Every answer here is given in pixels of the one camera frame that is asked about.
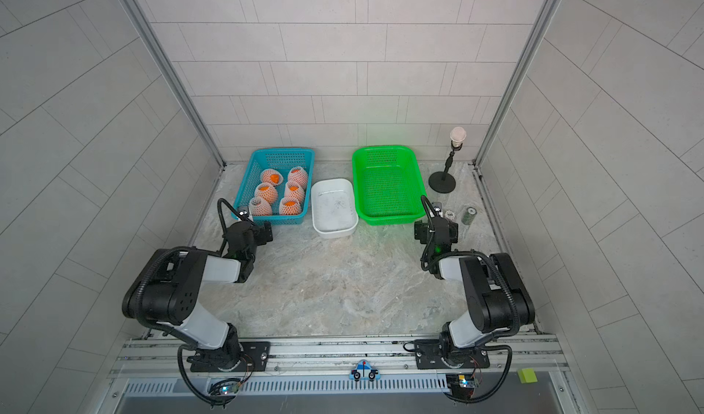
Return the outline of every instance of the wire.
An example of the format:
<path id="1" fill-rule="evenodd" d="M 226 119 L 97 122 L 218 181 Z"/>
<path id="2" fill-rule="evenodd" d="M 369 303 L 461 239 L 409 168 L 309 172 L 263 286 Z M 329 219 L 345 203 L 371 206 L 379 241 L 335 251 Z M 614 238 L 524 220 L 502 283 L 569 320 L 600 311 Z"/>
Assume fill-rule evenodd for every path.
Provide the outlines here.
<path id="1" fill-rule="evenodd" d="M 406 348 L 407 344 L 413 344 L 413 341 L 408 341 L 408 342 L 403 343 L 403 349 L 408 351 L 409 353 L 415 353 L 415 348 L 412 350 L 409 350 L 408 348 Z"/>
<path id="2" fill-rule="evenodd" d="M 486 392 L 478 397 L 474 397 L 474 398 L 470 397 L 469 399 L 463 399 L 461 397 L 455 397 L 452 394 L 443 393 L 443 394 L 445 394 L 445 397 L 447 397 L 451 401 L 460 402 L 460 403 L 479 403 L 479 402 L 483 402 L 483 401 L 487 400 L 489 397 L 493 396 L 498 391 L 498 389 L 501 388 L 501 385 L 503 385 L 503 382 L 506 380 L 506 377 L 508 377 L 508 370 L 509 370 L 509 368 L 511 368 L 511 359 L 513 358 L 513 350 L 508 345 L 496 345 L 496 346 L 491 346 L 491 347 L 484 346 L 482 348 L 487 351 L 506 350 L 506 353 L 507 353 L 506 354 L 506 365 L 503 369 L 503 373 L 501 373 L 501 375 L 499 376 L 498 381 L 494 385 L 494 387 L 492 387 L 490 390 L 488 390 L 488 392 Z"/>
<path id="3" fill-rule="evenodd" d="M 197 398 L 199 398 L 201 401 L 206 402 L 208 405 L 210 405 L 210 407 L 213 407 L 213 406 L 225 406 L 225 405 L 227 405 L 228 403 L 230 403 L 231 401 L 234 400 L 235 396 L 224 396 L 224 397 L 222 397 L 222 398 L 214 399 L 214 398 L 212 398 L 212 397 L 209 397 L 209 396 L 207 396 L 207 395 L 201 393 L 200 390 L 198 390 L 198 389 L 193 385 L 193 383 L 191 382 L 191 380 L 188 378 L 188 375 L 186 374 L 186 369 L 185 369 L 184 366 L 183 366 L 183 350 L 190 350 L 190 351 L 192 351 L 192 350 L 194 350 L 194 349 L 195 349 L 195 347 L 193 347 L 193 346 L 189 346 L 189 345 L 183 344 L 183 345 L 180 345 L 180 346 L 178 347 L 178 350 L 177 350 L 177 352 L 176 352 L 176 361 L 178 362 L 178 371 L 179 371 L 179 373 L 181 374 L 181 378 L 183 379 L 183 382 L 186 384 L 186 386 L 188 387 L 188 389 L 190 389 L 191 392 L 192 392 Z"/>

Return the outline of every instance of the tile grout line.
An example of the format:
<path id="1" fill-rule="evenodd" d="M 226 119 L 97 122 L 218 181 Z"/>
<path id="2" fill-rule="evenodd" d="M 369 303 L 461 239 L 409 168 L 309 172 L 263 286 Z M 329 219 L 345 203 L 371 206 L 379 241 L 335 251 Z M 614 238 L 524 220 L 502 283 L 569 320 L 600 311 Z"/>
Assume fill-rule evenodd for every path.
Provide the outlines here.
<path id="1" fill-rule="evenodd" d="M 5 35 L 9 35 L 9 34 L 11 34 L 12 32 L 18 31 L 18 30 L 20 30 L 20 29 L 22 29 L 22 28 L 24 28 L 24 27 L 26 27 L 26 26 L 29 26 L 31 23 L 38 22 L 39 20 L 44 20 L 46 17 L 50 17 L 50 16 L 52 16 L 53 14 L 58 14 L 58 13 L 61 12 L 61 11 L 65 11 L 66 9 L 70 8 L 71 6 L 74 6 L 74 5 L 76 5 L 76 4 L 79 4 L 79 3 L 83 2 L 83 1 L 86 1 L 86 0 L 76 1 L 75 3 L 72 3 L 72 4 L 70 4 L 70 5 L 68 5 L 68 6 L 64 7 L 64 8 L 61 8 L 61 9 L 59 9 L 59 10 L 57 10 L 57 11 L 54 11 L 54 12 L 52 12 L 51 14 L 46 14 L 45 16 L 40 17 L 40 18 L 38 18 L 37 20 L 31 21 L 31 22 L 26 23 L 26 24 L 22 24 L 22 22 L 20 21 L 20 19 L 17 18 L 17 17 L 15 17 L 15 14 L 12 14 L 12 11 L 10 11 L 10 8 L 8 8 L 7 6 L 5 6 L 5 9 L 7 9 L 7 11 L 8 11 L 13 17 L 15 17 L 15 20 L 17 20 L 17 22 L 19 22 L 19 23 L 21 24 L 21 26 L 20 26 L 19 28 L 14 29 L 14 30 L 11 30 L 11 31 L 7 32 Z"/>

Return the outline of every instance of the metal base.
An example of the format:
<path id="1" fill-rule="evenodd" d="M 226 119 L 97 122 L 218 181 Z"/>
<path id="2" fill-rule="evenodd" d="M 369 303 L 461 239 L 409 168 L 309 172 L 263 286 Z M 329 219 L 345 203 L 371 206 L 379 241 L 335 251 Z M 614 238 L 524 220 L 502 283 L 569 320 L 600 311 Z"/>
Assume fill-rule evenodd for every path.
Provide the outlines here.
<path id="1" fill-rule="evenodd" d="M 455 178 L 451 174 L 445 174 L 445 180 L 443 180 L 443 174 L 445 173 L 442 171 L 433 172 L 428 179 L 428 185 L 435 192 L 447 194 L 455 190 L 457 182 L 455 182 Z"/>
<path id="2" fill-rule="evenodd" d="M 474 363 L 471 360 L 465 361 L 464 364 L 446 363 L 442 358 L 440 343 L 437 339 L 416 339 L 413 341 L 415 349 L 415 364 L 418 370 L 452 370 L 454 368 L 474 368 Z M 476 355 L 471 355 L 479 364 L 479 368 L 489 368 L 488 356 L 484 356 L 477 352 Z"/>
<path id="3" fill-rule="evenodd" d="M 192 373 L 237 373 L 251 371 L 252 367 L 254 371 L 264 371 L 266 369 L 266 363 L 269 359 L 269 348 L 271 343 L 269 342 L 241 342 L 242 353 L 246 354 L 248 357 L 243 356 L 241 361 L 231 370 L 227 372 L 222 371 L 220 368 L 215 366 L 206 366 L 200 363 L 191 364 Z"/>

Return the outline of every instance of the white plastic tray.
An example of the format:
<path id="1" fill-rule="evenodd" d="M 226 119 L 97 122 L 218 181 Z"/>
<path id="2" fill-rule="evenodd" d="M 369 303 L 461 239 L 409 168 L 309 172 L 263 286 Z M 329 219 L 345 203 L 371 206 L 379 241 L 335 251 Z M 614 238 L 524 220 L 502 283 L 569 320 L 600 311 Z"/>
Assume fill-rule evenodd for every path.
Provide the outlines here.
<path id="1" fill-rule="evenodd" d="M 321 180 L 311 188 L 312 226 L 323 238 L 352 235 L 359 217 L 347 179 Z"/>

